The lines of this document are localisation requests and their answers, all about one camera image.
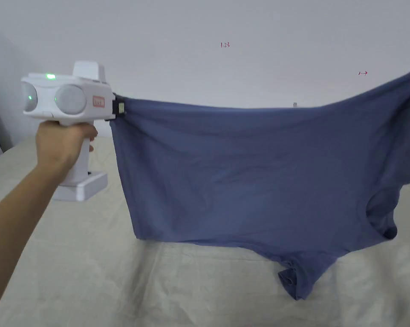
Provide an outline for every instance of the red marking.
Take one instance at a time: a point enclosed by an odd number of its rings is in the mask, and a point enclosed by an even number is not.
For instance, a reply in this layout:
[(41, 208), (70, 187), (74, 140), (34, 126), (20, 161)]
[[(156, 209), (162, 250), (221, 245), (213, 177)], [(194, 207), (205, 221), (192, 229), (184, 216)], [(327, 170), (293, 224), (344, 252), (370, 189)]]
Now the red marking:
[(105, 108), (105, 98), (102, 96), (93, 96), (93, 107)]

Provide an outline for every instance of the white wall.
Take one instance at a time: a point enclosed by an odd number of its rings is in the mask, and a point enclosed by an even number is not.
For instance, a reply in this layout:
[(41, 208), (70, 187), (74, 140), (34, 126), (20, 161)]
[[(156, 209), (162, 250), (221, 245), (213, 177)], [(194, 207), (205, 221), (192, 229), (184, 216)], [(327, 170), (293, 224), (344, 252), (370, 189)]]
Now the white wall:
[(0, 0), (5, 148), (37, 127), (20, 77), (71, 73), (75, 60), (101, 62), (113, 91), (135, 98), (326, 104), (410, 71), (410, 0)]

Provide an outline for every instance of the hand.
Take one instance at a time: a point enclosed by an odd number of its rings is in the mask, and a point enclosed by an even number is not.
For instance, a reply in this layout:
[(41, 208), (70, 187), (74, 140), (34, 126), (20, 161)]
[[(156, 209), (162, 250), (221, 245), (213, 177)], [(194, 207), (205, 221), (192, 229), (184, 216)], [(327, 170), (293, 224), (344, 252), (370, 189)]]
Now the hand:
[(42, 122), (35, 138), (37, 167), (63, 181), (77, 161), (84, 139), (93, 141), (96, 136), (96, 128), (87, 123), (65, 127), (54, 121)]

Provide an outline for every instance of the black clamp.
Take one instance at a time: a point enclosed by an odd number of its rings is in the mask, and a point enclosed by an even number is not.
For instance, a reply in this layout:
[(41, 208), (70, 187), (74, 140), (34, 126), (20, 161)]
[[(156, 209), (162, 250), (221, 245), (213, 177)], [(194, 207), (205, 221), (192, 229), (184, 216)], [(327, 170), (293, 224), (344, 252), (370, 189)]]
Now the black clamp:
[(113, 94), (115, 95), (115, 98), (113, 100), (113, 115), (115, 115), (116, 117), (125, 115), (125, 97), (118, 95), (114, 92)]

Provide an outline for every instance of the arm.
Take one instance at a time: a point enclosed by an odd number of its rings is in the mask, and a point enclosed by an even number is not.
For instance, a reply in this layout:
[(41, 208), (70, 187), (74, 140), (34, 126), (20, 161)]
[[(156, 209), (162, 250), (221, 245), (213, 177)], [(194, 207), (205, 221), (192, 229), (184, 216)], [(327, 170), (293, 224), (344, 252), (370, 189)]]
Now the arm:
[(0, 298), (55, 189), (75, 164), (83, 140), (96, 135), (89, 124), (40, 124), (37, 166), (0, 202)]

